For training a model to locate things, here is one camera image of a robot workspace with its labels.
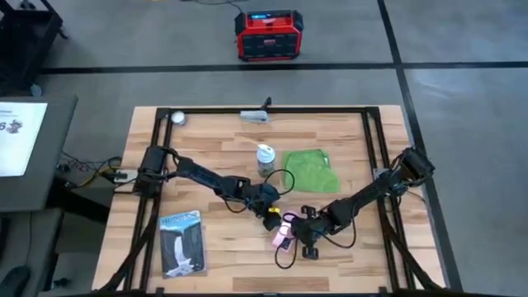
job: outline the red portable power station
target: red portable power station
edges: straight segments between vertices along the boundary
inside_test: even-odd
[[[246,12],[234,19],[242,61],[294,59],[300,52],[303,16],[294,11]]]

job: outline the book cover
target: book cover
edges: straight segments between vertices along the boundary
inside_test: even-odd
[[[186,276],[205,270],[205,250],[200,211],[159,220],[163,278]]]

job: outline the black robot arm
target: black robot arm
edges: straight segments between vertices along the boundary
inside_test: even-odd
[[[177,170],[163,172],[163,163],[167,156],[171,156]],[[194,163],[191,158],[182,157],[173,148],[150,146],[145,151],[143,162],[138,169],[138,177],[134,185],[134,192],[149,196],[156,191],[158,185],[174,177],[188,178],[202,186],[209,187],[214,194],[227,201],[238,202],[263,219],[264,227],[270,231],[281,224],[281,216],[275,211],[273,202],[279,200],[277,189],[268,184],[252,185],[246,177],[222,177],[211,170]]]
[[[386,196],[400,196],[409,187],[420,186],[434,170],[427,157],[414,148],[406,148],[388,170],[353,196],[335,200],[320,211],[303,206],[301,211],[307,217],[294,216],[291,220],[291,233],[304,244],[303,257],[318,259],[314,244],[319,238],[342,231],[370,202]]]

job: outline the wooden table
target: wooden table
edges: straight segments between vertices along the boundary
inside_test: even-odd
[[[408,146],[403,115],[399,106],[379,108],[392,159]],[[151,139],[155,112],[156,107],[135,108],[123,157],[124,167],[137,168],[140,165]],[[332,168],[341,179],[341,192],[294,191],[278,201],[282,210],[299,211],[301,205],[320,208],[337,198],[354,194],[372,181],[363,125],[358,114],[271,114],[269,124],[242,122],[235,114],[193,114],[188,115],[186,126],[175,126],[171,146],[179,154],[193,158],[220,175],[246,176],[255,183],[262,182],[256,169],[255,145],[247,139],[272,146],[277,151],[276,164],[281,164],[281,152],[285,150],[323,149],[329,154]],[[279,177],[272,178],[271,183],[279,191],[284,189]],[[115,195],[94,289],[106,283],[127,255],[138,203],[137,196]],[[207,273],[164,280],[157,234],[148,282],[150,292],[159,286],[168,293],[365,293],[377,292],[381,286],[390,287],[375,203],[365,207],[356,217],[358,238],[355,247],[340,249],[319,240],[319,260],[303,259],[299,252],[297,262],[289,270],[281,270],[275,265],[275,249],[271,245],[275,232],[267,232],[253,213],[232,214],[211,190],[193,181],[171,180],[163,187],[160,216],[189,210],[202,213]],[[412,189],[412,193],[403,197],[400,210],[409,249],[431,278],[443,285],[431,225],[419,189]],[[335,236],[339,243],[349,243],[351,239],[352,228]],[[280,261],[288,263],[290,258],[290,254],[284,255]],[[142,259],[136,264],[133,287],[139,283]],[[401,261],[399,257],[397,260],[400,283],[403,284]]]

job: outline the green cloth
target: green cloth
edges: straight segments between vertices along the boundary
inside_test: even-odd
[[[321,149],[284,152],[282,167],[293,173],[296,191],[336,193],[341,189],[339,178],[330,167],[330,158]],[[291,175],[283,176],[285,188],[290,189]]]

